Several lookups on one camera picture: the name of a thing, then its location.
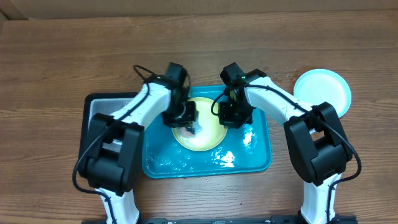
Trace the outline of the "pink green sponge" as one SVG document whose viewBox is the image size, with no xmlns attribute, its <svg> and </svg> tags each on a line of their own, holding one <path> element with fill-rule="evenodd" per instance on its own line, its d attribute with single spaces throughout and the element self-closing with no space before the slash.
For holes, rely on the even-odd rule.
<svg viewBox="0 0 398 224">
<path fill-rule="evenodd" d="M 192 126 L 180 128 L 179 132 L 180 135 L 185 138 L 194 138 L 201 130 L 202 127 L 199 124 L 194 124 Z"/>
</svg>

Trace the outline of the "light blue plate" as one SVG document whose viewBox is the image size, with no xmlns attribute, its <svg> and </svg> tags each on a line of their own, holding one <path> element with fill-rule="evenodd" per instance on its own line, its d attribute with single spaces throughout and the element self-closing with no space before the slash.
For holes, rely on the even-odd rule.
<svg viewBox="0 0 398 224">
<path fill-rule="evenodd" d="M 294 85 L 294 96 L 313 105 L 331 104 L 339 117 L 349 110 L 351 89 L 346 80 L 334 71 L 313 69 L 301 75 Z"/>
</svg>

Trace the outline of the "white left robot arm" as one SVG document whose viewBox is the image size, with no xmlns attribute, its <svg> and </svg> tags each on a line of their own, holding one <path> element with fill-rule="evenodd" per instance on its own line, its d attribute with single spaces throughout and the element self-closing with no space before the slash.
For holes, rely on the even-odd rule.
<svg viewBox="0 0 398 224">
<path fill-rule="evenodd" d="M 185 80 L 154 76 L 137 94 L 95 93 L 85 99 L 80 148 L 72 172 L 74 187 L 101 197 L 103 223 L 137 223 L 133 186 L 142 168 L 144 131 L 162 115 L 171 128 L 197 118 Z"/>
</svg>

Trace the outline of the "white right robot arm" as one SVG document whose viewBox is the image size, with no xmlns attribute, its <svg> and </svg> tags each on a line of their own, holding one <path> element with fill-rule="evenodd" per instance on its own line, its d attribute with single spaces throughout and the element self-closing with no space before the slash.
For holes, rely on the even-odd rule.
<svg viewBox="0 0 398 224">
<path fill-rule="evenodd" d="M 252 112 L 260 109 L 284 128 L 290 161 L 304 181 L 300 214 L 306 223 L 338 223 L 333 209 L 336 186 L 353 158 L 353 149 L 334 107 L 329 103 L 311 105 L 296 99 L 275 85 L 262 71 L 244 73 L 240 68 L 224 68 L 225 84 L 215 115 L 227 128 L 252 122 Z"/>
</svg>

